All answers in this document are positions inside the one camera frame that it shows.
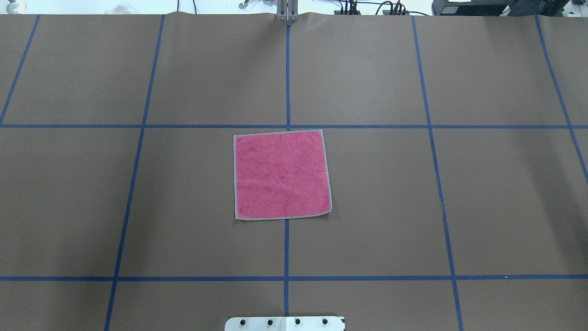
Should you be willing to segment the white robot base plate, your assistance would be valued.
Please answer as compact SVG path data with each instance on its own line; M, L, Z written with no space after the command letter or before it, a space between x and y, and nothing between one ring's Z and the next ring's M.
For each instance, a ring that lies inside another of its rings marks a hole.
M339 316L265 316L227 319L225 331L345 331Z

